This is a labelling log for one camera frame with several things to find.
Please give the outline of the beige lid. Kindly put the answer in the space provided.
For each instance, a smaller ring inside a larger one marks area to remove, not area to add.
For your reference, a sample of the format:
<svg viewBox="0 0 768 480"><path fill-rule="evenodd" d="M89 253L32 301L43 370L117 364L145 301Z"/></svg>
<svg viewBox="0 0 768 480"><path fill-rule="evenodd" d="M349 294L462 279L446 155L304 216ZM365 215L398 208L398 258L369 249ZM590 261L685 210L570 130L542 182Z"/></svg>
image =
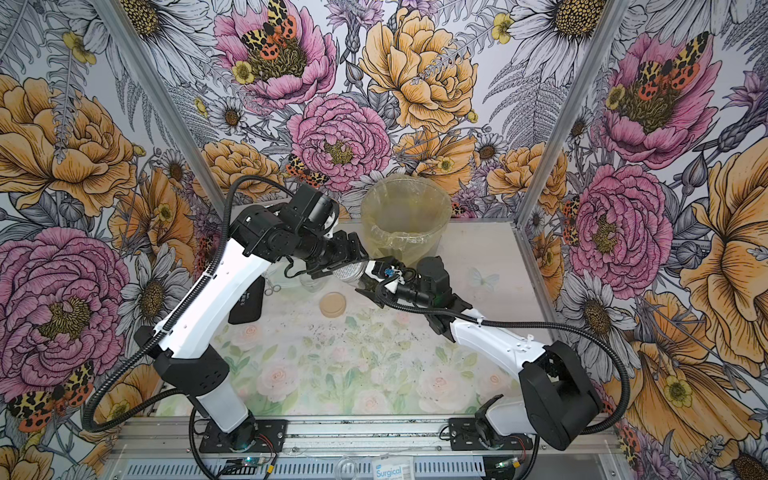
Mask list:
<svg viewBox="0 0 768 480"><path fill-rule="evenodd" d="M320 299L318 306L324 317L333 319L345 313L347 301L343 294L329 292Z"/></svg>

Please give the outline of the foil tea jar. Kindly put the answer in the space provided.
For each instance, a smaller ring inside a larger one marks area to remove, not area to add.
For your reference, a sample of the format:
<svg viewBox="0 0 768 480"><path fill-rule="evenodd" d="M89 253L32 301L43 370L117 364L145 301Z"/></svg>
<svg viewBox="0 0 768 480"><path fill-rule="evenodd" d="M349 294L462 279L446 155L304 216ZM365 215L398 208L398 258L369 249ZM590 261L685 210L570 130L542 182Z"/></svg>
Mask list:
<svg viewBox="0 0 768 480"><path fill-rule="evenodd" d="M366 275L368 265L368 261L350 263L334 270L333 275L344 283L358 285L360 280Z"/></svg>

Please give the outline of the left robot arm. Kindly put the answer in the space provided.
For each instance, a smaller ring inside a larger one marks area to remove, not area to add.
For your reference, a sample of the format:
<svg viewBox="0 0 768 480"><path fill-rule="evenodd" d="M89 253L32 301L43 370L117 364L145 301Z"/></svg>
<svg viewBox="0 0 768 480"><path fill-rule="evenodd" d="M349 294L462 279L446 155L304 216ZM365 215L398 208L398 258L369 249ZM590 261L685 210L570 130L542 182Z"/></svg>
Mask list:
<svg viewBox="0 0 768 480"><path fill-rule="evenodd" d="M359 237L336 231L337 220L337 203L308 185L272 208L246 207L223 234L212 272L154 329L163 336L149 351L160 378L215 424L232 451L249 449L258 429L211 341L248 288L282 258L303 261L312 278L366 260Z"/></svg>

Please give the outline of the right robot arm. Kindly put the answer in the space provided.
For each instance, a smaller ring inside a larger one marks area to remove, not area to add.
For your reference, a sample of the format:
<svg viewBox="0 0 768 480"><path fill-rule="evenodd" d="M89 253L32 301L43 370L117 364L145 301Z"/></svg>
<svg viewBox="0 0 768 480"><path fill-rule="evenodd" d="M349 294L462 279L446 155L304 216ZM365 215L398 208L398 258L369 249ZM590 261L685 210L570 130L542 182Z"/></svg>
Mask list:
<svg viewBox="0 0 768 480"><path fill-rule="evenodd" d="M414 268L392 257L370 260L353 267L347 280L380 307L424 316L436 334L483 355L517 380L520 397L496 394L474 415L484 447L498 448L527 434L563 451L600 413L600 398L570 347L494 325L453 291L441 258L425 257Z"/></svg>

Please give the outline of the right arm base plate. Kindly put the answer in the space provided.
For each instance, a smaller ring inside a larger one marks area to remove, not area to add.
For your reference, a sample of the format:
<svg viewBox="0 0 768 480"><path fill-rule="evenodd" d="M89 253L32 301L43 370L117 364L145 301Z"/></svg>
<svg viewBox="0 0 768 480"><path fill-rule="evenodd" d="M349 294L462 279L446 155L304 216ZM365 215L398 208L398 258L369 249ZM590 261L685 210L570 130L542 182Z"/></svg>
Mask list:
<svg viewBox="0 0 768 480"><path fill-rule="evenodd" d="M448 419L448 439L452 451L520 451L531 450L533 439L526 434L501 436L484 420L474 417Z"/></svg>

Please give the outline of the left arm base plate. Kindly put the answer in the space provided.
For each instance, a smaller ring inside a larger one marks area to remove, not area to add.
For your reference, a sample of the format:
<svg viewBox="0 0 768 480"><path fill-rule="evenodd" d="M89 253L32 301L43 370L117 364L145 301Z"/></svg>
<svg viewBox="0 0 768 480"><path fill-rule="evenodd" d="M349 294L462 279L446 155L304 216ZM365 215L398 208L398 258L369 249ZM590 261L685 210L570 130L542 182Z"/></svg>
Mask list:
<svg viewBox="0 0 768 480"><path fill-rule="evenodd" d="M225 433L211 422L205 428L199 450L204 454L280 453L288 424L283 419L248 418L232 432Z"/></svg>

